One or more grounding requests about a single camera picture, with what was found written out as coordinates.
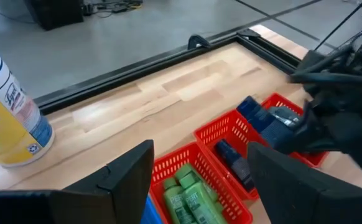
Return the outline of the red slotted plastic basket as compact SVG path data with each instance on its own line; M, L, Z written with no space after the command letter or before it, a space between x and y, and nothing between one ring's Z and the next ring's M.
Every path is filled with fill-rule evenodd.
M193 134L199 146L209 155L215 167L231 185L233 192L236 193L241 200L257 200L259 198L257 190L245 190L215 149L215 144L218 141L225 140L240 153L243 158L246 158L248 154L248 142L256 141L263 145L267 144L245 118L240 115L237 110L230 110L194 130Z
M184 145L154 161L149 194L163 224L172 224L164 202L163 181L174 176L185 164L190 164L218 194L228 224L252 224L253 215L238 197L231 184L216 167L213 159L197 142Z
M295 103L291 102L287 98L283 97L278 93L273 93L269 97L267 97L262 103L261 106L265 109L269 109L270 107L280 107L285 106L288 109L292 110L293 112L297 113L298 115L303 114L303 109L297 106ZM293 152L290 154L290 157L303 162L304 164L308 165L309 167L320 168L323 164L324 160L328 156L329 152L316 152L316 153L300 153L300 152Z

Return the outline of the blue slotted plastic basket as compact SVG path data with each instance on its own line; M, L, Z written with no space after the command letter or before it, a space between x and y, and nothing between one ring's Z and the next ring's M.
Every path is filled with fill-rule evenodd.
M164 224L150 195L147 196L140 224Z

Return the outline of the black equipment case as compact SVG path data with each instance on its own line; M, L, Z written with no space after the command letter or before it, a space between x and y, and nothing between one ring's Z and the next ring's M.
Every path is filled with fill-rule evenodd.
M34 22L44 30L83 22L81 0L23 0Z

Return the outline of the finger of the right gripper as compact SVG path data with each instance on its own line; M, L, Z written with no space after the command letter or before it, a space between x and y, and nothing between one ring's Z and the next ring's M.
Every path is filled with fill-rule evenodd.
M311 141L311 130L308 125L288 127L277 140L274 149L283 153L291 154L304 148Z
M304 113L302 115L302 124L314 125L317 122L317 117L314 113L311 102L305 100L303 110Z

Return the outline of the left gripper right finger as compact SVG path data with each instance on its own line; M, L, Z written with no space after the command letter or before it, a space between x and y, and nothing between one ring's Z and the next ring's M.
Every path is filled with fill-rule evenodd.
M256 141L248 164L272 224L362 224L361 187Z

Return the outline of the black aluminium rig frame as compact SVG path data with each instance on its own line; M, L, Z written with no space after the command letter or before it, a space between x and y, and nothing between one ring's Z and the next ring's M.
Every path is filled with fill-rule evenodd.
M301 62L301 59L270 42L252 27L211 36L205 39L208 42L206 46L201 46L197 39L192 35L187 45L41 96L35 102L43 114L50 114L234 42L286 74L294 72Z

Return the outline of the Lysol wipes canister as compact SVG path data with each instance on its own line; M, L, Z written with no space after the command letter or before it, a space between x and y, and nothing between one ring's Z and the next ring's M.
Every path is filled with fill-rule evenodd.
M34 162L54 139L53 127L0 56L0 165Z

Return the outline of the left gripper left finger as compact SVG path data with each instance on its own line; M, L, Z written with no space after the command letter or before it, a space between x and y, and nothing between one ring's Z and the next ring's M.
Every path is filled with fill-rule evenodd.
M147 139L50 199L53 224L139 224L151 184L154 141Z

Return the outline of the green Pert shampoo bottle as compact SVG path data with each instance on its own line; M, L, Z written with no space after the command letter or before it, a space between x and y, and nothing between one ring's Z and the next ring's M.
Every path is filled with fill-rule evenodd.
M183 187L182 197L198 224L228 224L217 210L204 183L194 173L187 174L179 182Z
M217 192L207 184L207 182L204 180L204 178L193 168L193 166L191 164L186 163L185 165L183 165L175 173L175 177L177 180L180 180L183 177L185 177L187 174L193 174L194 178L196 178L197 180L200 180L203 183L205 190L207 191L208 195L211 198L211 201L215 204L216 209L221 213L224 208L221 205L221 203L218 201L219 196L218 196Z
M183 199L183 188L176 179L169 177L164 180L164 202L173 224L197 224L194 216Z

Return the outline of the dark grey toiletry tube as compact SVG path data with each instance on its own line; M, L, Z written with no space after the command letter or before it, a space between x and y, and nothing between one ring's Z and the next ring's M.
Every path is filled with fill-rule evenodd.
M300 121L300 116L286 106L272 106L268 109L268 112L291 128Z
M250 192L254 188L254 182L247 159L243 158L242 155L224 139L215 144L215 149L223 158L225 164L233 171L243 188L247 192Z
M265 110L252 96L247 96L236 109L272 148L292 136L290 128Z

